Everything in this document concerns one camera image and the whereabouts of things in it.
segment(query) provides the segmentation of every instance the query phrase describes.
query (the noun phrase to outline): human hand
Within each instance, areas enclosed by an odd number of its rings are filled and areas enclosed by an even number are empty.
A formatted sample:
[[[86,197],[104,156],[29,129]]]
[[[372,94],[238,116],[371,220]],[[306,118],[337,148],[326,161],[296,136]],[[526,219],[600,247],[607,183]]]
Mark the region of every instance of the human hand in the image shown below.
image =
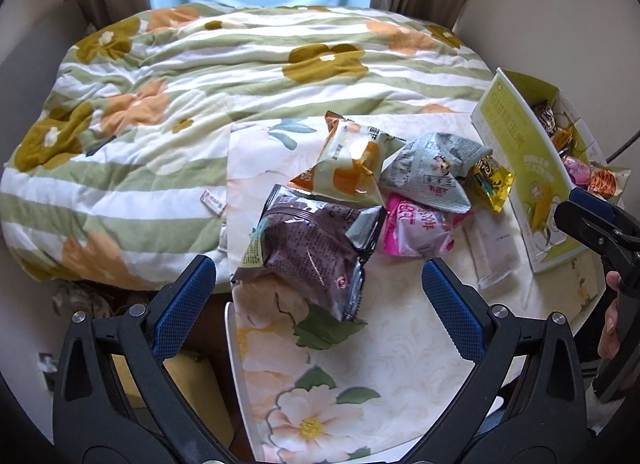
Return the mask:
[[[609,285],[610,288],[617,292],[619,284],[620,275],[617,272],[611,271],[607,273],[607,285]],[[618,298],[615,298],[605,312],[604,328],[602,329],[602,335],[600,336],[600,342],[598,344],[598,355],[603,359],[613,359],[620,350],[620,340],[616,333],[617,325]]]

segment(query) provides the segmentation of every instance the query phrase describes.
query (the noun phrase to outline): cable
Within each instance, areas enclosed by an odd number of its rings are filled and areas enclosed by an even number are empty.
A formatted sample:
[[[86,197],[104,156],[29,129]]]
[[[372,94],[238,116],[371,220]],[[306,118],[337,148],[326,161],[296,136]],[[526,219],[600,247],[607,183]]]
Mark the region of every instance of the cable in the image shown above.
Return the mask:
[[[607,164],[609,164],[611,161],[614,161],[616,158],[618,158],[619,155],[623,153],[629,146],[631,146],[636,140],[638,140],[639,137],[640,137],[640,129],[635,133],[633,137],[631,137],[631,139],[626,141],[625,144],[623,144],[621,147],[615,150],[612,153],[612,155],[609,155],[607,157]]]

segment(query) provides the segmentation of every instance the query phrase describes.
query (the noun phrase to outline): gray snack bag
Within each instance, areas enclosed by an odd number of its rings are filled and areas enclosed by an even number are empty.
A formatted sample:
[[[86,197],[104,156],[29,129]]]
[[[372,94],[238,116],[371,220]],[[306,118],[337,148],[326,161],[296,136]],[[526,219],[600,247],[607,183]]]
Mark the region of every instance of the gray snack bag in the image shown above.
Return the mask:
[[[491,152],[452,133],[428,133],[402,147],[382,172],[380,186],[436,209],[466,213],[471,202],[456,177],[466,177]]]

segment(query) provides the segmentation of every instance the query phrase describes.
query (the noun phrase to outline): green striped comforter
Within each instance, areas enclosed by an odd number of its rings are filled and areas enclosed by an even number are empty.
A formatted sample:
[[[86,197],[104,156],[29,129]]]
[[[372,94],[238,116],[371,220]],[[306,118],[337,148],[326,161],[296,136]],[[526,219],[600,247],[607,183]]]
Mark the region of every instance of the green striped comforter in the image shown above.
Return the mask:
[[[225,201],[232,123],[467,112],[491,79],[450,31],[370,9],[143,12],[66,54],[2,174],[4,239],[37,279],[157,289],[203,253],[224,284],[225,215],[200,198]]]

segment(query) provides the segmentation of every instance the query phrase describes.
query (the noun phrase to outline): candy wrapper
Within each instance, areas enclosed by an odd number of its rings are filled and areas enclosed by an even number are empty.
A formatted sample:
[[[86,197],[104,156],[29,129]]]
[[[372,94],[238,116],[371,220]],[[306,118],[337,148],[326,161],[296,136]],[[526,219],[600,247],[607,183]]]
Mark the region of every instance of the candy wrapper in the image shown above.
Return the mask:
[[[353,209],[275,185],[234,280],[274,273],[336,319],[353,319],[385,216],[382,206]]]
[[[551,142],[554,144],[556,151],[561,153],[570,148],[573,138],[574,133],[572,128],[557,128],[556,132],[551,136]]]
[[[382,205],[378,189],[383,161],[404,141],[373,126],[361,126],[328,111],[324,116],[329,136],[318,162],[289,185],[331,199],[360,206]]]
[[[592,163],[587,191],[607,200],[615,199],[615,202],[617,202],[625,190],[630,174],[631,171],[628,169],[614,168],[612,166],[604,167]]]
[[[545,129],[546,134],[549,137],[553,137],[556,132],[556,119],[554,117],[554,111],[549,106],[547,101],[541,102],[531,108],[533,114],[537,117],[538,121]]]
[[[587,187],[591,178],[591,166],[580,162],[577,158],[567,155],[562,159],[564,169],[569,173],[569,178],[576,186]]]
[[[413,202],[391,193],[383,248],[392,256],[443,256],[453,249],[453,228],[465,215],[456,215]]]
[[[471,203],[456,177],[491,149],[452,133],[428,133],[406,144],[382,172],[381,187],[432,208],[466,213]]]
[[[476,162],[467,177],[468,185],[494,211],[500,211],[507,201],[513,179],[513,173],[491,155],[486,155]]]

